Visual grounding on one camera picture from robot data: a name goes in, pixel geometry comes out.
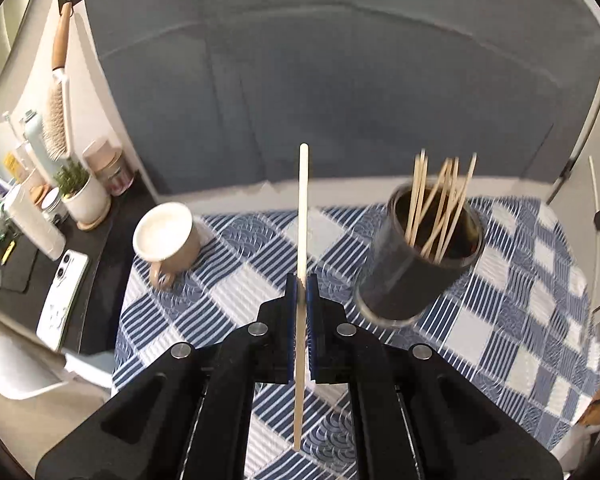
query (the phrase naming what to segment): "gray fabric panel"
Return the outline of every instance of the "gray fabric panel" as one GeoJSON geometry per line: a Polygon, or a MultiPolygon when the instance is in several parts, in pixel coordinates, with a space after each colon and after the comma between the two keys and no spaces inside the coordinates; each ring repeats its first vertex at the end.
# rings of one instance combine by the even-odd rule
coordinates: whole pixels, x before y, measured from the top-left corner
{"type": "Polygon", "coordinates": [[[163,194],[468,160],[553,181],[600,78],[580,0],[85,0],[163,194]]]}

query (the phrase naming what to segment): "table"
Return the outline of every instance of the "table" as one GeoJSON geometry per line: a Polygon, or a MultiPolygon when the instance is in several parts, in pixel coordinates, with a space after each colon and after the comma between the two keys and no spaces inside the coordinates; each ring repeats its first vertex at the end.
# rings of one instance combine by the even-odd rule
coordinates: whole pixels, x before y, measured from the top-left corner
{"type": "MultiPolygon", "coordinates": [[[[81,354],[113,350],[134,257],[133,232],[139,219],[154,205],[136,176],[126,193],[112,199],[109,215],[93,231],[81,231],[70,218],[60,226],[66,238],[65,249],[84,253],[90,260],[67,320],[63,349],[81,354]]],[[[0,314],[35,333],[58,263],[38,252],[26,290],[0,290],[0,314]]]]}
{"type": "MultiPolygon", "coordinates": [[[[312,209],[308,267],[318,276],[320,294],[342,303],[349,322],[394,346],[427,342],[551,449],[600,382],[600,345],[591,327],[584,329],[586,280],[544,203],[514,197],[470,202],[486,227],[484,253],[414,326],[375,326],[352,300],[383,206],[312,209]]],[[[116,388],[175,342],[201,347],[222,341],[252,321],[261,303],[280,296],[296,267],[296,222],[293,211],[197,218],[205,245],[169,292],[153,290],[148,264],[135,259],[116,341],[116,388]]],[[[307,385],[300,453],[290,447],[292,390],[256,388],[245,476],[278,478],[283,470],[298,478],[355,476],[346,385],[307,385]]]]}

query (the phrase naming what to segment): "green succulent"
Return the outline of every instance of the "green succulent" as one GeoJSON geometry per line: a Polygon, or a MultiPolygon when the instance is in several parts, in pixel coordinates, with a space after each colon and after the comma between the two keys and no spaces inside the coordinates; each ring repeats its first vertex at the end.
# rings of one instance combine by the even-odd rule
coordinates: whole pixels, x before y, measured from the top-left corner
{"type": "Polygon", "coordinates": [[[86,186],[89,172],[83,168],[80,162],[69,159],[62,165],[54,178],[62,196],[69,198],[86,186]]]}

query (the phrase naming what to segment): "black container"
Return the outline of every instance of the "black container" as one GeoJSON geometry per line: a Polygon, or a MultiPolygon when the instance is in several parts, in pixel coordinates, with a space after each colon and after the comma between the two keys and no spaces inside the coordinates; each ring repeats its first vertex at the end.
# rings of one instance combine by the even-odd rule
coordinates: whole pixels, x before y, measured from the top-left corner
{"type": "MultiPolygon", "coordinates": [[[[476,263],[484,249],[484,230],[477,213],[464,204],[445,258],[434,264],[420,256],[440,202],[438,193],[427,211],[415,247],[404,240],[411,186],[399,187],[389,199],[386,217],[360,269],[354,298],[360,311],[376,324],[404,326],[476,263]]],[[[431,251],[435,254],[436,245],[431,251]]]]}

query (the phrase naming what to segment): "blue and white checkered tablecloth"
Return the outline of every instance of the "blue and white checkered tablecloth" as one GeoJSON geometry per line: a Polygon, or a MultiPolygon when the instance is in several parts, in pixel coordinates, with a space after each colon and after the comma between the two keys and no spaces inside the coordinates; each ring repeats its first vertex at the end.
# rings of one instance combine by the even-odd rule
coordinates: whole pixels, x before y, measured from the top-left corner
{"type": "MultiPolygon", "coordinates": [[[[484,253],[414,326],[388,330],[363,318],[352,286],[384,207],[311,209],[308,267],[320,294],[383,342],[425,341],[504,412],[551,449],[583,413],[600,382],[600,345],[585,327],[589,298],[554,213],[536,199],[474,198],[486,225],[484,253]]],[[[296,212],[196,218],[204,247],[170,292],[148,285],[136,258],[120,316],[116,389],[175,342],[222,341],[279,297],[296,269],[296,212]]],[[[355,478],[344,384],[308,382],[302,449],[292,450],[293,386],[254,394],[245,477],[355,478]]]]}

